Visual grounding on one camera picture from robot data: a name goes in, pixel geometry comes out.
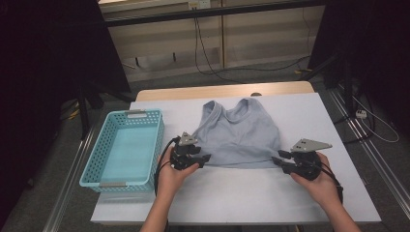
table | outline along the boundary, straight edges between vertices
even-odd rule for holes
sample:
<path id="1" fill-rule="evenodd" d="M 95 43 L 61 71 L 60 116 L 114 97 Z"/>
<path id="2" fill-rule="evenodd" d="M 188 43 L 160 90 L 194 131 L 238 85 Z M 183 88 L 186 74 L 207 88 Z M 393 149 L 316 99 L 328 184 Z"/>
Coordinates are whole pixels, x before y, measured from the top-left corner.
<path id="1" fill-rule="evenodd" d="M 254 92 L 263 95 L 257 99 L 279 127 L 281 149 L 289 150 L 302 137 L 333 144 L 324 153 L 345 188 L 346 210 L 357 222 L 380 221 L 320 97 L 307 82 L 147 90 L 138 94 L 131 109 L 161 108 L 165 144 L 180 130 L 195 129 L 204 102 L 217 100 L 230 108 Z M 178 114 L 175 114 L 176 106 L 179 106 Z M 142 223 L 154 198 L 152 192 L 102 193 L 91 220 L 103 224 Z M 244 170 L 205 166 L 190 176 L 175 196 L 169 221 L 225 225 L 318 223 L 328 219 L 308 193 L 279 168 Z"/>

power strip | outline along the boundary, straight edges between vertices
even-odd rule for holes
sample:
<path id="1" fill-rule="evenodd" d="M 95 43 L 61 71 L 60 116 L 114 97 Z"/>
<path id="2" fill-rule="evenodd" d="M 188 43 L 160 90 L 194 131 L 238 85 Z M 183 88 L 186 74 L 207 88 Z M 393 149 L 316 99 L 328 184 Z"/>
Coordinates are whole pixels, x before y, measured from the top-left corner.
<path id="1" fill-rule="evenodd" d="M 358 109 L 356 111 L 356 118 L 365 119 L 367 117 L 367 111 L 363 109 Z"/>

person's right hand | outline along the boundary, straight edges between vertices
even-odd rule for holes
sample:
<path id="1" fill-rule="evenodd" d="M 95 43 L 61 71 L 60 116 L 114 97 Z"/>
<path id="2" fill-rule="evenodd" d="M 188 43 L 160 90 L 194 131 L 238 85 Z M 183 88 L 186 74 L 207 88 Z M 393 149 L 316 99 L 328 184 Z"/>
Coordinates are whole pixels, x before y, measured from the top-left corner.
<path id="1" fill-rule="evenodd" d="M 328 158 L 325 155 L 321 153 L 317 153 L 317 155 L 322 163 L 330 167 Z M 336 184 L 334 180 L 326 173 L 320 172 L 319 176 L 313 181 L 309 181 L 293 172 L 290 173 L 290 176 L 295 182 L 305 187 L 311 198 L 319 203 L 322 208 L 335 203 L 340 203 L 337 195 Z"/>

hand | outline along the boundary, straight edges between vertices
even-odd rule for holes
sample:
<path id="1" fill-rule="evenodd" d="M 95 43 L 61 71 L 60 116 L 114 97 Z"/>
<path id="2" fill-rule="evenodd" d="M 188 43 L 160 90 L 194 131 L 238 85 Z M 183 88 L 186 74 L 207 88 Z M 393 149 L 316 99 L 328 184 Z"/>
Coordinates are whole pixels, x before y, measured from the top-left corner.
<path id="1" fill-rule="evenodd" d="M 163 195 L 173 197 L 185 179 L 199 168 L 199 164 L 196 163 L 184 170 L 174 169 L 170 163 L 171 152 L 173 152 L 173 150 L 173 147 L 169 147 L 163 156 L 161 166 L 164 165 L 164 167 L 160 172 L 157 197 Z"/>
<path id="2" fill-rule="evenodd" d="M 321 154 L 317 153 L 322 163 L 330 167 L 328 158 Z M 340 203 L 340 200 L 337 195 L 337 188 L 334 180 L 324 172 L 320 172 L 319 176 L 313 180 L 309 181 L 296 173 L 291 173 L 290 176 L 295 182 L 307 189 L 311 198 L 315 200 L 323 208 L 326 206 L 331 206 L 336 203 Z"/>

forearm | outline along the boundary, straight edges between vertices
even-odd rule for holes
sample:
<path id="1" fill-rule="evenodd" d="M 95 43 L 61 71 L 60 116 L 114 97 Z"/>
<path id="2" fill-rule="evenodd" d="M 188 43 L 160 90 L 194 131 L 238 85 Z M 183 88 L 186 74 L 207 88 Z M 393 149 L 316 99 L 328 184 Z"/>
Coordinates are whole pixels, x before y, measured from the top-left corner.
<path id="1" fill-rule="evenodd" d="M 162 232 L 164 230 L 172 199 L 172 196 L 158 196 L 155 199 L 150 213 L 142 225 L 141 232 Z"/>
<path id="2" fill-rule="evenodd" d="M 324 205 L 322 208 L 326 212 L 335 232 L 361 231 L 356 222 L 349 216 L 339 202 Z"/>

